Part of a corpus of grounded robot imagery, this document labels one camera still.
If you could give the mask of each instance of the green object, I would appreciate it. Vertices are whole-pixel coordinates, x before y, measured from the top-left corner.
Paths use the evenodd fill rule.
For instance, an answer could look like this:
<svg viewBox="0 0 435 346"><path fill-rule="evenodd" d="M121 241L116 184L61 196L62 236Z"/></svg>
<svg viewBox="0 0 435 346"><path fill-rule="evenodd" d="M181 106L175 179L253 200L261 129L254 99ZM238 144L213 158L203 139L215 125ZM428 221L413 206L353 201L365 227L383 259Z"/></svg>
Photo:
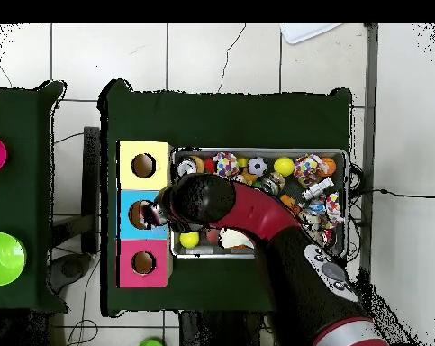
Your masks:
<svg viewBox="0 0 435 346"><path fill-rule="evenodd" d="M0 170L0 232L20 240L26 266L0 287L0 308L65 312L48 287L50 248L50 115L64 84L47 81L33 90L0 88L0 140L8 151Z"/></svg>
<svg viewBox="0 0 435 346"><path fill-rule="evenodd" d="M0 232L0 287L15 281L25 266L26 252L13 236Z"/></svg>
<svg viewBox="0 0 435 346"><path fill-rule="evenodd" d="M252 186L257 188L262 188L262 182L260 182L260 180L256 180L252 182Z"/></svg>
<svg viewBox="0 0 435 346"><path fill-rule="evenodd" d="M115 216L114 158L118 140L166 141L173 147L347 150L350 105L348 89L339 89L330 96L195 95L169 91L136 93L123 80L112 81L98 103L102 111L102 141L107 142L108 150L102 157L108 163L108 195L102 209L107 203L107 213ZM107 273L103 279L106 288L102 287L102 301L107 306L102 308L108 312L272 310L256 261L249 259L174 259L166 287L117 288L115 229L112 225L107 228Z"/></svg>
<svg viewBox="0 0 435 346"><path fill-rule="evenodd" d="M164 346L159 340L146 340L142 342L139 346Z"/></svg>

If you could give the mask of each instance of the shape sorter box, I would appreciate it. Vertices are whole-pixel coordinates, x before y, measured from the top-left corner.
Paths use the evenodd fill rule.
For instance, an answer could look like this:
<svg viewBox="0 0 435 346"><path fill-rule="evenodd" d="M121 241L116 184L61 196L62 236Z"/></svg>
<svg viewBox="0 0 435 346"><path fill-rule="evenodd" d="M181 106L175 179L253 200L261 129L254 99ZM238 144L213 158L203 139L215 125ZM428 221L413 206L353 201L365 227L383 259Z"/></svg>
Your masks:
<svg viewBox="0 0 435 346"><path fill-rule="evenodd" d="M170 180L170 152L166 142L120 141L120 184L122 190L159 191ZM147 155L153 161L153 172L146 178L138 177L133 161L138 155Z"/></svg>
<svg viewBox="0 0 435 346"><path fill-rule="evenodd" d="M117 237L116 284L118 287L165 287L172 273L170 231L168 227L140 230L129 219L131 206L141 200L154 201L158 192L170 180L171 147L165 142L119 141L120 227ZM134 170L134 159L147 155L152 162L151 172L145 177ZM139 252L154 258L154 269L140 274L134 270L132 259Z"/></svg>
<svg viewBox="0 0 435 346"><path fill-rule="evenodd" d="M119 287L165 287L172 273L169 240L121 240L119 255ZM139 274L132 267L136 253L149 252L155 257L151 273Z"/></svg>

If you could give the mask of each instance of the metal tray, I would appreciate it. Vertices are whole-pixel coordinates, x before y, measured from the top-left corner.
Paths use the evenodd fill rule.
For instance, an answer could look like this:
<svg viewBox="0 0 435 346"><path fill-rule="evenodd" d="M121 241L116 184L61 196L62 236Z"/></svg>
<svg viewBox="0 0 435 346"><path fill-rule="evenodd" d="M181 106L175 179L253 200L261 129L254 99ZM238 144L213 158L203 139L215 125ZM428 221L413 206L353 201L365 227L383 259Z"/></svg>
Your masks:
<svg viewBox="0 0 435 346"><path fill-rule="evenodd" d="M344 221L336 227L337 242L329 252L340 257L346 255L349 234L347 213L349 210L349 155L346 151L337 149L182 148L173 150L171 155L172 163L177 164L183 157L189 155L196 155L200 158L213 157L220 151L231 152L237 157L262 157L266 160L269 170L273 170L275 160L279 157L297 159L305 154L316 154L320 157L333 158L337 169L331 176L334 187L330 188L329 192L339 191L340 211ZM286 177L285 181L283 194L291 196L295 200L301 200L301 195L305 189L300 183L293 176ZM199 244L192 249L184 248L180 244L179 235L174 232L170 234L170 243L172 254L180 259L254 259L253 249L224 249L217 244L209 243L203 232L200 232Z"/></svg>

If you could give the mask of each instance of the yellow box face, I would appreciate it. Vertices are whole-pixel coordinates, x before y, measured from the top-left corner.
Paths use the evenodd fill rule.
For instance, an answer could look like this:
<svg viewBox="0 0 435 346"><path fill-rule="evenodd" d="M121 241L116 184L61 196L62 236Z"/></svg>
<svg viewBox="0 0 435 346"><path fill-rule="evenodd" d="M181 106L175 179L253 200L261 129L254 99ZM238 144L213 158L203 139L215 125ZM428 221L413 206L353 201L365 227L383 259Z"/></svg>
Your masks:
<svg viewBox="0 0 435 346"><path fill-rule="evenodd" d="M120 141L120 183L124 190L159 191L169 182L169 154L166 142ZM132 162L140 154L154 159L154 172L147 178L138 177Z"/></svg>

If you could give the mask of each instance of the white ball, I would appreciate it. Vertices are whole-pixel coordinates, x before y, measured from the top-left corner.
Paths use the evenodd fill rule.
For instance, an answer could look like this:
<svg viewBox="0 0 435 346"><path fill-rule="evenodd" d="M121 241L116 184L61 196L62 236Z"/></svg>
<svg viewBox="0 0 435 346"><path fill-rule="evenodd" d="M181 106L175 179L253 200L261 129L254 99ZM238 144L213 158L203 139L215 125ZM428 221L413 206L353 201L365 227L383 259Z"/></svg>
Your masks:
<svg viewBox="0 0 435 346"><path fill-rule="evenodd" d="M262 157L252 158L248 163L248 172L263 177L268 170L268 164Z"/></svg>

